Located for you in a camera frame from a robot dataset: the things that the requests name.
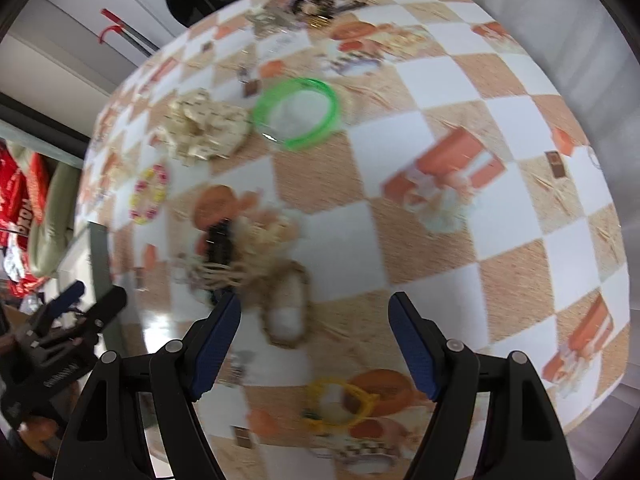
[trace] green plastic ring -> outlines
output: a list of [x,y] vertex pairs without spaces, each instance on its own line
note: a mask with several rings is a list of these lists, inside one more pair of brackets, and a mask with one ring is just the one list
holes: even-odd
[[[275,106],[288,96],[302,90],[312,90],[329,99],[329,110],[318,126],[303,135],[283,141],[277,141],[267,133],[261,132],[261,126],[263,128],[269,127],[269,116]],[[340,119],[340,102],[334,90],[327,83],[318,81],[318,79],[295,77],[279,83],[262,94],[255,104],[252,117],[258,132],[268,136],[271,140],[276,140],[286,150],[302,150],[324,140],[337,129],[338,120]]]

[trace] red packaging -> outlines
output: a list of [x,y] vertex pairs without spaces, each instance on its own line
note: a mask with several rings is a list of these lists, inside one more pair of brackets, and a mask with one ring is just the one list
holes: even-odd
[[0,217],[17,222],[23,199],[28,200],[27,183],[7,149],[0,151]]
[[44,165],[44,159],[39,153],[33,153],[27,178],[27,193],[33,209],[36,222],[42,224],[44,209],[47,205],[49,192],[49,172]]

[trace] chocolate bar print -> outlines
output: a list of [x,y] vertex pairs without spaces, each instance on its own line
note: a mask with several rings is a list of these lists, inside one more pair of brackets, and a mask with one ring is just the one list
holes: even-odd
[[251,443],[251,436],[249,435],[249,430],[245,428],[238,428],[237,426],[233,426],[234,435],[236,436],[236,444],[240,447],[245,447],[247,449],[252,449],[254,446]]
[[562,162],[562,156],[558,152],[545,152],[546,160],[549,161],[551,171],[554,178],[566,177],[566,170],[564,168],[564,162]]

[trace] orange decoration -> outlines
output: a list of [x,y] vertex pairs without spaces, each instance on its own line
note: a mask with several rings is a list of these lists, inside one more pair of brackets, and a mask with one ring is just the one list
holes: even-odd
[[268,79],[270,77],[277,77],[284,73],[284,62],[281,59],[274,59],[269,61],[260,67],[260,77],[262,79]]
[[361,50],[363,47],[363,44],[361,41],[345,41],[343,43],[340,44],[340,46],[338,47],[338,50],[340,52],[348,52],[350,50]]
[[236,210],[237,201],[230,187],[207,187],[198,197],[193,208],[193,224],[200,231],[206,231],[210,225],[229,218]]
[[498,22],[482,23],[481,25],[475,25],[471,30],[483,37],[497,34],[503,38],[510,38],[509,33]]
[[215,39],[222,40],[222,38],[226,38],[229,34],[233,34],[236,30],[240,30],[243,27],[248,25],[247,19],[243,16],[236,16],[228,22],[221,24],[216,31]]
[[266,410],[251,410],[246,416],[249,429],[257,436],[272,436],[280,433],[280,427]]
[[143,253],[143,261],[145,270],[152,270],[156,263],[158,262],[158,253],[156,251],[156,246],[147,244],[145,247],[145,252]]
[[551,138],[554,140],[554,144],[560,153],[566,156],[573,155],[576,142],[566,131],[554,126]]
[[[349,384],[359,387],[368,394],[377,394],[380,400],[369,416],[385,416],[401,412],[411,406],[415,400],[412,382],[400,372],[394,370],[371,370],[349,380]],[[351,413],[357,413],[360,401],[345,394],[343,407]]]
[[349,429],[349,435],[353,438],[380,438],[383,433],[382,424],[374,418],[366,418]]
[[331,39],[335,41],[355,40],[368,36],[376,31],[376,26],[366,22],[349,22],[337,25],[331,33]]

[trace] checkered tablecloth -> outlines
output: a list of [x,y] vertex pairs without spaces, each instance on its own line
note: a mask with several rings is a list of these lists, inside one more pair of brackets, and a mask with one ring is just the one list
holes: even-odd
[[[241,0],[199,22],[133,73],[98,117],[76,227],[95,221],[110,229],[114,280],[129,291],[122,316],[129,350],[155,351],[210,312],[172,269],[201,235],[191,223],[197,197],[220,184],[238,196],[261,190],[265,202],[304,215],[304,237],[290,256],[311,277],[314,325],[303,345],[277,348],[262,331],[260,307],[243,304],[232,343],[236,358],[244,359],[242,378],[238,384],[220,378],[196,406],[228,478],[358,476],[362,470],[344,460],[345,450],[360,446],[357,438],[333,454],[317,449],[325,444],[302,421],[306,385],[326,377],[349,381],[375,369],[408,376],[386,322],[388,298],[397,290],[446,337],[497,356],[522,350],[541,374],[571,346],[589,347],[577,339],[591,317],[605,312],[606,322],[597,326],[602,340],[584,353],[570,387],[543,379],[571,430],[625,371],[628,272],[597,158],[555,87],[472,0],[369,0],[373,5],[338,16],[329,28],[257,35],[244,14],[266,1]],[[371,72],[341,75],[322,60],[335,55],[332,30],[350,22],[419,30],[427,40],[409,53],[390,48]],[[289,74],[342,88],[341,96],[357,95],[342,102],[342,131],[300,152],[276,150],[254,134],[229,160],[191,167],[152,145],[176,96],[205,88],[216,100],[249,108],[256,97],[242,97],[235,68],[250,65],[259,77],[274,60]],[[273,82],[265,75],[262,85]],[[383,196],[383,184],[459,126],[504,170],[481,189],[459,230],[430,232]],[[570,156],[558,154],[558,129]],[[560,175],[547,155],[553,152]],[[153,221],[135,224],[130,196],[138,175],[158,162],[168,171],[168,198]],[[137,280],[146,290],[136,290]],[[229,368],[226,363],[223,375]],[[553,371],[545,374],[551,378]],[[380,479],[402,478],[432,411],[416,400],[382,417],[381,427],[389,420],[402,427],[403,440],[394,442],[401,452],[377,456]],[[460,478],[473,473],[485,416],[486,399],[479,399]],[[375,446],[390,446],[381,439]]]

